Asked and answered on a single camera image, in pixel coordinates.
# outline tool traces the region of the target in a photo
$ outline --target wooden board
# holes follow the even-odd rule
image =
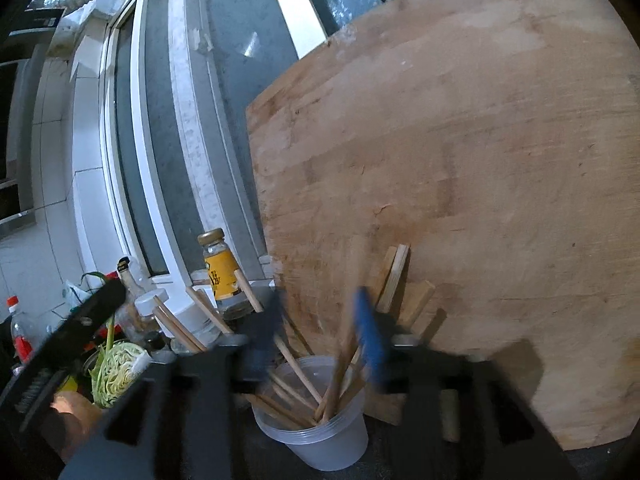
[[[607,0],[393,0],[248,108],[289,311],[333,351],[346,243],[411,244],[436,348],[525,341],[567,448],[640,415],[640,51]]]

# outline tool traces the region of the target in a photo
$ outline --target cabbage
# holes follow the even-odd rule
[[[126,391],[136,376],[131,367],[136,358],[145,352],[138,345],[121,341],[111,350],[99,349],[98,360],[91,375],[94,402],[101,408],[109,408]]]

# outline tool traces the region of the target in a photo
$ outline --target condiment bottle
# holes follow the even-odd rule
[[[204,262],[209,273],[211,288],[216,301],[240,294],[234,272],[240,267],[234,254],[225,243],[225,232],[218,228],[198,236],[204,252]]]

